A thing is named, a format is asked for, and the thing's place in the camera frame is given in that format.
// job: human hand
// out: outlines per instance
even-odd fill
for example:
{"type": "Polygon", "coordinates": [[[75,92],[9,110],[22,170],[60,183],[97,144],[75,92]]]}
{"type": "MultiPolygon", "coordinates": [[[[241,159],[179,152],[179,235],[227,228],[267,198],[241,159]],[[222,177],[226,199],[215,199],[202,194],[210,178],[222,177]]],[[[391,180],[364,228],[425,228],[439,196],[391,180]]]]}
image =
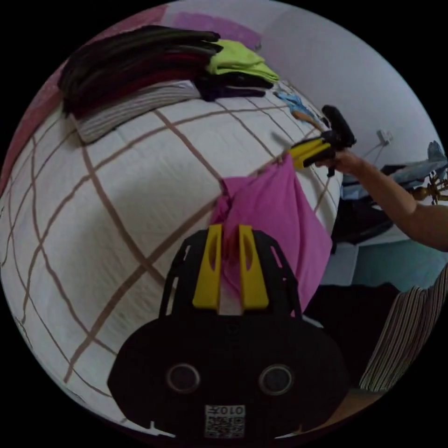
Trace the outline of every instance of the human hand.
{"type": "Polygon", "coordinates": [[[343,174],[357,176],[359,170],[366,162],[357,155],[350,152],[348,149],[337,151],[334,159],[327,159],[316,162],[317,167],[334,168],[343,174]]]}

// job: pink cloth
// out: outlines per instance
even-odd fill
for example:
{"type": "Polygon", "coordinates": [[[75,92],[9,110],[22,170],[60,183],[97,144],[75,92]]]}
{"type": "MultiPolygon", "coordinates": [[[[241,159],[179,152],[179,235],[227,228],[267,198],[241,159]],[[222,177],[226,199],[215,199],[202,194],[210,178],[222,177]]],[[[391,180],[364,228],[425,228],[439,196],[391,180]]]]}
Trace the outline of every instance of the pink cloth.
{"type": "Polygon", "coordinates": [[[221,39],[239,41],[251,50],[255,50],[261,42],[261,34],[254,30],[223,17],[214,17],[207,14],[178,13],[172,26],[174,28],[214,31],[221,36],[221,39]]]}
{"type": "MultiPolygon", "coordinates": [[[[122,20],[102,33],[95,36],[89,42],[105,39],[116,34],[132,31],[145,25],[156,25],[162,20],[168,5],[160,5],[151,9],[142,11],[141,13],[132,15],[122,20]]],[[[23,114],[17,129],[13,135],[13,139],[9,144],[8,152],[3,162],[0,174],[0,196],[5,190],[9,180],[9,175],[13,169],[14,163],[19,157],[22,149],[33,135],[36,129],[48,117],[61,102],[62,96],[57,87],[57,82],[61,75],[61,71],[66,61],[47,79],[45,84],[40,88],[36,96],[23,114]]]]}
{"type": "Polygon", "coordinates": [[[222,276],[239,297],[238,225],[250,225],[277,240],[298,280],[302,311],[327,266],[331,238],[311,209],[288,155],[263,174],[223,179],[212,224],[223,224],[222,276]]]}

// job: camera lens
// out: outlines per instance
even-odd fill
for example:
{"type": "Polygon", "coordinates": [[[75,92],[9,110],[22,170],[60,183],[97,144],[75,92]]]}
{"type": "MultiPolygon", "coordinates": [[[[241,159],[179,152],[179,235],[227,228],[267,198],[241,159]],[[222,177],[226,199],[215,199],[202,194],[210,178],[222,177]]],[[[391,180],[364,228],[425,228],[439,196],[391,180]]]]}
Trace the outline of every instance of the camera lens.
{"type": "Polygon", "coordinates": [[[293,385],[293,375],[285,365],[270,365],[260,375],[260,389],[266,395],[282,395],[293,385]]]}
{"type": "Polygon", "coordinates": [[[167,373],[168,386],[179,393],[193,392],[200,380],[198,371],[189,364],[176,364],[167,373]]]}

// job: bed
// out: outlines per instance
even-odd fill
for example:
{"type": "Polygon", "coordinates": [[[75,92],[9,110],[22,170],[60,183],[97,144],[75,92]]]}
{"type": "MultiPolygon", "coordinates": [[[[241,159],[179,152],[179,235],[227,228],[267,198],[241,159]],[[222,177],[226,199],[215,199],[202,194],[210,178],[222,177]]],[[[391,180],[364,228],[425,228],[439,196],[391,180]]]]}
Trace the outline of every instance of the bed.
{"type": "MultiPolygon", "coordinates": [[[[156,317],[173,255],[208,225],[219,179],[256,172],[313,135],[272,92],[163,107],[88,146],[56,107],[21,151],[0,198],[5,296],[54,381],[95,413],[157,434],[127,421],[110,396],[116,353],[156,317]]],[[[341,175],[328,179],[326,169],[311,167],[297,176],[331,233],[341,175]]],[[[224,294],[221,312],[238,311],[224,294]]]]}

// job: stack of folded clothes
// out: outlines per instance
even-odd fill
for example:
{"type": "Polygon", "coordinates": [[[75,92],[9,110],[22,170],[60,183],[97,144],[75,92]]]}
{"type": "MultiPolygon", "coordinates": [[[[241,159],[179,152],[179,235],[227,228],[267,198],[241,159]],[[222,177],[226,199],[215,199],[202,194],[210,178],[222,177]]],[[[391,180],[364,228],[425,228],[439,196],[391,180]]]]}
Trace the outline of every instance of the stack of folded clothes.
{"type": "Polygon", "coordinates": [[[241,42],[221,39],[222,50],[216,53],[206,73],[195,80],[206,101],[230,97],[262,97],[279,80],[265,60],[241,42]]]}
{"type": "Polygon", "coordinates": [[[63,109],[90,143],[147,111],[199,98],[190,80],[222,50],[218,39],[213,32],[151,25],[86,45],[61,74],[63,109]]]}

